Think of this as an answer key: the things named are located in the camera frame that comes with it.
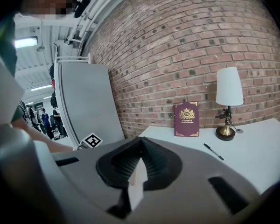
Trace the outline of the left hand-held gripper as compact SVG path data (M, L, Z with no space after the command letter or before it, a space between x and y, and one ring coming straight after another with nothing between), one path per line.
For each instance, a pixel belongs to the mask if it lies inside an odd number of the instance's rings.
M98 137L95 133L91 133L85 138L83 138L79 144L79 148L96 148L98 147L103 140Z

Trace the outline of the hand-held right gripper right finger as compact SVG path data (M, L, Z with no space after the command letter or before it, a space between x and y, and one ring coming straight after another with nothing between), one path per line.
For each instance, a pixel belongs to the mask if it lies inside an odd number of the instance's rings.
M175 152L182 160L179 177L166 189L144 192L130 215L133 224L239 224L258 207L259 193L242 175L212 155L163 140L153 142ZM236 214L209 180L224 179L247 203Z

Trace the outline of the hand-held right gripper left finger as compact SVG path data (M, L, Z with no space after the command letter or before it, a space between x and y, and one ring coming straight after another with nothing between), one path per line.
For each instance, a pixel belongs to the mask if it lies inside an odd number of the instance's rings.
M65 224L140 224L130 202L141 184L129 180L141 157L141 138L54 154L55 188Z

